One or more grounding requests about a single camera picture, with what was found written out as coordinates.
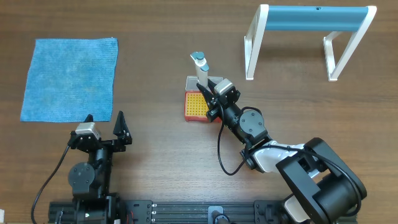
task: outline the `wooden table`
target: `wooden table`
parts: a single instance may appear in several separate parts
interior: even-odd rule
[[[322,32],[267,32],[249,82],[243,37],[261,3],[375,4],[378,11],[337,82],[327,79]],[[340,155],[368,190],[360,223],[397,223],[397,8],[395,0],[0,1],[0,208],[6,221],[30,222],[36,193],[77,126],[19,121],[35,39],[117,37],[113,116],[98,127],[112,138],[124,111],[133,144],[115,154],[111,180],[124,198],[252,202],[290,194],[277,174],[244,167],[225,175],[216,158],[220,124],[185,122],[185,79],[195,75],[189,54],[200,50],[210,75],[230,79],[242,93],[238,106],[262,110],[274,139],[298,144],[317,136]],[[335,40],[337,56],[348,37]],[[225,131],[221,154],[228,170],[239,164],[241,148]],[[39,200],[38,222],[47,221],[50,201],[72,198],[67,174],[86,160],[80,151],[67,154]]]

